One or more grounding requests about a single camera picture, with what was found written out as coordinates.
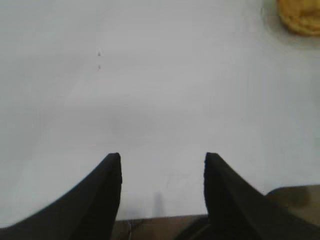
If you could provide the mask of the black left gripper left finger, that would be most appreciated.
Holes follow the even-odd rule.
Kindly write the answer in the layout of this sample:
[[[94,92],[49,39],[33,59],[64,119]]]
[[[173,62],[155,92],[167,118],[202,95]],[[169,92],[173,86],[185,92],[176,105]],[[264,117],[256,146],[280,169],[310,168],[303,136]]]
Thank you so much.
[[[2,240],[108,240],[121,200],[119,153],[109,153],[66,194],[0,230]]]

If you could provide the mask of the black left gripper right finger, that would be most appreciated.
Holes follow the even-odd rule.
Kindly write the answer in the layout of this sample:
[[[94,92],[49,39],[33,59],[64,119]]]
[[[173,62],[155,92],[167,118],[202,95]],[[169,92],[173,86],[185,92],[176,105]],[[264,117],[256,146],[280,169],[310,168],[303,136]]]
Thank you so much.
[[[319,226],[276,203],[217,153],[205,155],[204,199],[214,240],[318,240]]]

